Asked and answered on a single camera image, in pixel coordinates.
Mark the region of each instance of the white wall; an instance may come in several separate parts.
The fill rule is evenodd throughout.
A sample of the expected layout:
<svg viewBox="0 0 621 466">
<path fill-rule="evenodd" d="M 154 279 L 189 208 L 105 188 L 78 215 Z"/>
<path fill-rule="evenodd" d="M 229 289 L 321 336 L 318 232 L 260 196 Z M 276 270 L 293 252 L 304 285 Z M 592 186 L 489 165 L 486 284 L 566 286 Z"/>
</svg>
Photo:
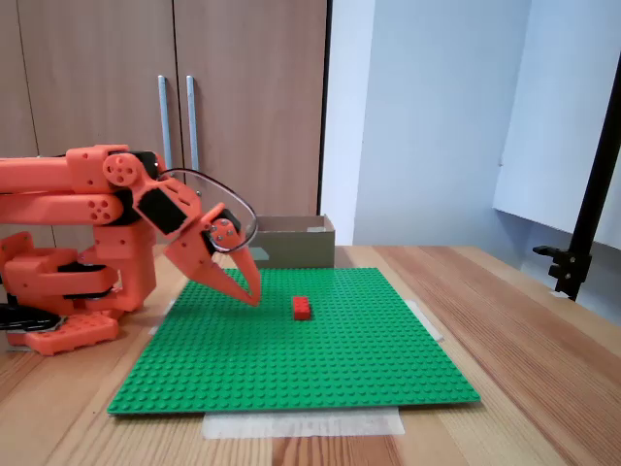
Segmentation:
<svg viewBox="0 0 621 466">
<path fill-rule="evenodd" d="M 529 7 L 376 3 L 356 244 L 476 245 L 521 263 L 530 222 L 491 203 Z"/>
<path fill-rule="evenodd" d="M 496 208 L 573 231 L 620 50 L 620 0 L 533 0 Z M 596 240 L 621 248 L 621 169 Z"/>
<path fill-rule="evenodd" d="M 572 235 L 535 223 L 529 236 L 521 271 L 554 289 L 556 279 L 547 275 L 549 257 L 532 252 L 535 246 L 566 249 Z M 621 251 L 604 245 L 593 246 L 593 261 L 576 302 L 621 325 Z"/>
<path fill-rule="evenodd" d="M 353 241 L 375 0 L 334 0 L 323 150 L 321 213 L 337 244 Z"/>
</svg>

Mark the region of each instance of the robotic arm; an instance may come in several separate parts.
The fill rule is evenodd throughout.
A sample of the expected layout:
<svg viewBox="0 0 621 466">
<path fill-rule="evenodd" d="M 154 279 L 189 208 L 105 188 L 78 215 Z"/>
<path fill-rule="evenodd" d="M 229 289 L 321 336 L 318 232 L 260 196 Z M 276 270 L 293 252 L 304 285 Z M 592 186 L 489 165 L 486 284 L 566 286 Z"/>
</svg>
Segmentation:
<svg viewBox="0 0 621 466">
<path fill-rule="evenodd" d="M 201 212 L 199 194 L 179 180 L 186 174 L 229 191 L 251 213 L 253 228 L 242 231 L 222 203 Z M 26 331 L 25 336 L 9 335 L 13 344 L 42 353 L 72 349 L 69 344 L 52 349 L 33 344 L 43 337 L 31 333 L 40 331 L 41 325 L 24 324 L 28 318 L 20 315 L 28 312 L 40 324 L 45 321 L 41 313 L 68 316 L 68 323 L 73 319 L 74 324 L 78 316 L 106 317 L 114 325 L 105 323 L 116 329 L 116 319 L 139 308 L 155 286 L 154 231 L 170 242 L 165 255 L 191 280 L 249 305 L 259 303 L 260 276 L 247 247 L 256 231 L 253 210 L 205 175 L 166 171 L 161 157 L 153 152 L 94 146 L 68 150 L 60 157 L 0 159 L 0 192 L 0 223 L 90 224 L 95 239 L 95 245 L 79 255 L 74 250 L 35 249 L 27 233 L 0 241 L 0 276 L 10 298 L 5 313 L 0 314 L 5 317 L 4 324 L 0 319 L 0 329 Z M 232 257 L 248 291 L 212 261 L 217 251 Z M 118 274 L 121 287 L 115 285 Z M 51 318 L 48 326 L 55 328 L 58 323 Z M 46 340 L 69 327 L 65 324 L 49 332 Z M 90 345 L 114 338 L 116 330 L 83 342 L 78 339 L 73 348 L 81 346 L 80 342 Z"/>
</svg>

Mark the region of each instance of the red lego brick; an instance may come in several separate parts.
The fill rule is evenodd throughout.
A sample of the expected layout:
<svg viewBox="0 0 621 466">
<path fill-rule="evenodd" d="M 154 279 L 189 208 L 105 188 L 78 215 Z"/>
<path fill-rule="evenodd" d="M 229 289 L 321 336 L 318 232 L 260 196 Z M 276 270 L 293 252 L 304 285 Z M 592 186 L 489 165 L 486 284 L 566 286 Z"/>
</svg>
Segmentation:
<svg viewBox="0 0 621 466">
<path fill-rule="evenodd" d="M 293 318 L 295 320 L 310 320 L 312 317 L 309 298 L 306 296 L 293 297 Z"/>
</svg>

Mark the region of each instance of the cabinet door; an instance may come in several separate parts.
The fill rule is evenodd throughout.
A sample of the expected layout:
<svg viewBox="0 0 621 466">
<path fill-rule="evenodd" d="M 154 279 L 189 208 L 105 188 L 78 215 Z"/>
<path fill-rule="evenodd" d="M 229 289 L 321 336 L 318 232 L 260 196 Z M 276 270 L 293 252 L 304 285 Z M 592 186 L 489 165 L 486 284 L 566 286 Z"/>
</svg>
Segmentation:
<svg viewBox="0 0 621 466">
<path fill-rule="evenodd" d="M 194 78 L 200 171 L 259 214 L 317 207 L 326 1 L 176 0 L 185 166 L 185 78 Z"/>
<path fill-rule="evenodd" d="M 36 156 L 37 143 L 23 68 L 16 2 L 0 2 L 0 63 L 0 157 Z M 37 247 L 54 246 L 51 228 L 45 225 L 0 224 L 0 238 L 24 230 L 32 233 Z"/>
<path fill-rule="evenodd" d="M 158 75 L 167 78 L 173 165 L 182 166 L 171 0 L 18 0 L 39 153 L 127 144 L 163 154 Z M 89 228 L 54 227 L 88 247 Z"/>
</svg>

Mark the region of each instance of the cabinet handle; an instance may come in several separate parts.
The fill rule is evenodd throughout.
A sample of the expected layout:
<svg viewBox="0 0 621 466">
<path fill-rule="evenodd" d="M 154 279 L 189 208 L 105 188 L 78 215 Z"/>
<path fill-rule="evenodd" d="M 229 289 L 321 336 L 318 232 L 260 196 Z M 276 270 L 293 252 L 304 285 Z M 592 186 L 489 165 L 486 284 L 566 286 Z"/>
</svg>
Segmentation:
<svg viewBox="0 0 621 466">
<path fill-rule="evenodd" d="M 187 83 L 187 115 L 190 125 L 190 154 L 192 156 L 192 170 L 200 172 L 198 163 L 198 141 L 196 139 L 196 106 L 194 104 L 194 78 L 185 77 Z"/>
<path fill-rule="evenodd" d="M 164 141 L 164 162 L 166 169 L 173 167 L 173 152 L 171 150 L 171 128 L 168 125 L 168 101 L 166 99 L 166 78 L 162 75 L 157 77 L 159 89 L 159 113 L 162 116 L 162 139 Z"/>
</svg>

